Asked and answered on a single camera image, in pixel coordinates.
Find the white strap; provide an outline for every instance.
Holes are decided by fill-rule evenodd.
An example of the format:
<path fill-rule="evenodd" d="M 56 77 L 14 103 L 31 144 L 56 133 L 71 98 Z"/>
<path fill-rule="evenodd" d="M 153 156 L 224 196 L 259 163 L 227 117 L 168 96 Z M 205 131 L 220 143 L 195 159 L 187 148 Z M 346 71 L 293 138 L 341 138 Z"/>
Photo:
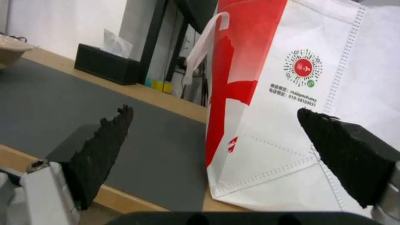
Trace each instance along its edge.
<path fill-rule="evenodd" d="M 214 43 L 214 36 L 212 30 L 218 18 L 221 16 L 221 26 L 219 30 L 226 30 L 229 27 L 229 13 L 220 12 L 213 16 L 204 28 L 203 33 L 200 35 L 197 43 L 194 45 L 190 55 L 186 59 L 187 69 L 182 83 L 185 85 L 192 84 L 193 71 L 199 66 L 201 61 L 206 57 L 208 51 Z"/>

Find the gray mat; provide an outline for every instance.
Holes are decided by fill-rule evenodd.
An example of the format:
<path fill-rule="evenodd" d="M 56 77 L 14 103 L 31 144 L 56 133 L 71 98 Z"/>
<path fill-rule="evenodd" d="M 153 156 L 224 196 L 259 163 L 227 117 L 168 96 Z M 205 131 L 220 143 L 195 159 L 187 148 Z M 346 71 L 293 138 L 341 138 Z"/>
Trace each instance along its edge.
<path fill-rule="evenodd" d="M 0 143 L 44 158 L 123 104 L 135 115 L 106 184 L 173 211 L 201 211 L 205 124 L 26 59 L 0 72 Z"/>

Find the white shopping bag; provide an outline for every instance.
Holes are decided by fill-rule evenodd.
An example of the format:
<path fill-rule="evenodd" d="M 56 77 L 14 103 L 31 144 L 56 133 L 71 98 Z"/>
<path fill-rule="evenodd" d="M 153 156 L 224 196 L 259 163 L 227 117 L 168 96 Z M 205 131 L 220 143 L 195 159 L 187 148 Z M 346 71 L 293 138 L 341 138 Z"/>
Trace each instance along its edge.
<path fill-rule="evenodd" d="M 368 215 L 319 159 L 296 114 L 306 107 L 339 116 L 400 149 L 400 10 L 350 0 L 221 0 L 219 12 L 184 78 L 190 84 L 215 38 L 206 136 L 213 198 L 254 210 Z"/>

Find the beige bowl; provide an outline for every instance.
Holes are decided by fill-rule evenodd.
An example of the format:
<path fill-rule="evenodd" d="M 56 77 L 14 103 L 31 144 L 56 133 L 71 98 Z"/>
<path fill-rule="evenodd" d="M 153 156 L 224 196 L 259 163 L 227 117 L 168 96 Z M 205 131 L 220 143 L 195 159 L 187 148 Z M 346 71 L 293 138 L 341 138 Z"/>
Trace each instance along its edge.
<path fill-rule="evenodd" d="M 0 70 L 11 66 L 25 51 L 32 49 L 33 46 L 23 41 L 0 34 Z"/>

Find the bag stitching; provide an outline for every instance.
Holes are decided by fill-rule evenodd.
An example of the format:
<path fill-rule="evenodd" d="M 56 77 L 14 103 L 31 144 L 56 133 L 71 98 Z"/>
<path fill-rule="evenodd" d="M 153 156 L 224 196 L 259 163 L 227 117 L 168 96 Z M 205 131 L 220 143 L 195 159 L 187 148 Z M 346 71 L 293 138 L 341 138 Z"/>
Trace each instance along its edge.
<path fill-rule="evenodd" d="M 246 137 L 249 137 L 249 138 L 251 138 L 253 140 L 256 140 L 258 142 L 265 143 L 265 144 L 267 144 L 267 145 L 269 145 L 269 146 L 271 146 L 273 148 L 276 148 L 276 149 L 279 149 L 279 150 L 284 150 L 284 151 L 286 151 L 288 153 L 291 153 L 291 154 L 294 154 L 294 155 L 297 155 L 297 156 L 300 156 L 300 157 L 306 157 L 305 154 L 302 154 L 302 153 L 297 152 L 297 151 L 293 151 L 290 148 L 285 148 L 282 145 L 278 145 L 278 144 L 272 143 L 271 141 L 268 141 L 266 139 L 258 138 L 255 135 L 251 135 L 251 134 L 248 134 L 248 133 L 243 133 L 242 135 L 244 135 Z"/>
<path fill-rule="evenodd" d="M 309 5 L 307 5 L 307 4 L 303 3 L 303 2 L 299 2 L 298 0 L 291 0 L 291 1 L 294 2 L 294 3 L 297 3 L 299 5 L 302 5 L 302 6 L 308 8 L 308 9 L 310 9 L 310 10 L 312 10 L 312 11 L 314 11 L 314 12 L 316 12 L 316 13 L 322 15 L 322 16 L 325 16 L 325 17 L 328 17 L 328 18 L 331 18 L 331 19 L 334 19 L 334 20 L 337 20 L 337 21 L 341 21 L 341 22 L 347 23 L 349 25 L 352 24 L 350 21 L 347 21 L 347 20 L 341 19 L 339 17 L 335 17 L 335 16 L 332 16 L 332 15 L 323 13 L 323 12 L 319 11 L 318 9 L 312 7 L 312 6 L 309 6 Z"/>
<path fill-rule="evenodd" d="M 343 78 L 343 73 L 345 72 L 348 60 L 349 60 L 349 55 L 351 53 L 351 49 L 355 43 L 356 36 L 358 35 L 358 32 L 360 31 L 360 26 L 361 23 L 364 19 L 366 9 L 364 7 L 359 7 L 356 13 L 356 17 L 354 18 L 354 21 L 352 22 L 352 26 L 350 29 L 350 32 L 348 34 L 347 41 L 345 43 L 345 47 L 343 49 L 342 56 L 340 57 L 339 60 L 339 65 L 337 67 L 334 81 L 332 83 L 331 89 L 328 94 L 328 98 L 326 100 L 323 112 L 325 114 L 330 114 L 332 110 L 332 106 L 334 103 L 334 100 L 336 98 L 336 92 L 337 89 L 339 88 L 339 84 Z M 322 172 L 325 174 L 326 179 L 328 180 L 328 183 L 332 189 L 332 192 L 338 202 L 339 208 L 343 211 L 345 206 L 344 200 L 342 199 L 340 192 L 338 188 L 335 185 L 334 178 L 332 172 L 329 170 L 329 168 L 322 162 L 319 162 L 319 165 L 321 166 Z"/>
<path fill-rule="evenodd" d="M 220 193 L 220 192 L 223 193 L 223 192 L 225 192 L 227 190 L 230 190 L 232 188 L 240 189 L 241 186 L 244 186 L 244 185 L 247 184 L 246 180 L 248 180 L 249 184 L 251 184 L 251 183 L 253 183 L 255 181 L 259 181 L 259 180 L 263 181 L 264 179 L 266 179 L 266 178 L 268 178 L 268 177 L 270 177 L 272 175 L 278 175 L 278 174 L 281 174 L 281 173 L 283 173 L 283 172 L 285 172 L 285 171 L 287 171 L 289 169 L 297 168 L 297 167 L 299 167 L 299 166 L 301 166 L 301 165 L 303 165 L 303 164 L 305 164 L 305 163 L 307 163 L 309 161 L 312 161 L 314 159 L 315 159 L 314 157 L 304 157 L 304 158 L 299 159 L 299 160 L 297 160 L 297 161 L 295 161 L 293 163 L 289 163 L 289 164 L 283 165 L 281 167 L 277 167 L 277 168 L 274 168 L 274 169 L 271 169 L 271 170 L 268 170 L 268 171 L 264 171 L 261 174 L 248 177 L 248 178 L 246 178 L 244 180 L 241 180 L 241 181 L 236 181 L 236 182 L 234 182 L 232 184 L 227 185 L 226 187 L 221 187 L 220 185 L 217 185 L 217 188 L 216 188 L 215 192 L 216 193 Z M 287 176 L 289 174 L 291 174 L 291 173 L 287 173 L 287 174 L 285 174 L 283 176 L 280 176 L 280 177 L 277 177 L 277 178 L 282 178 L 282 177 Z"/>

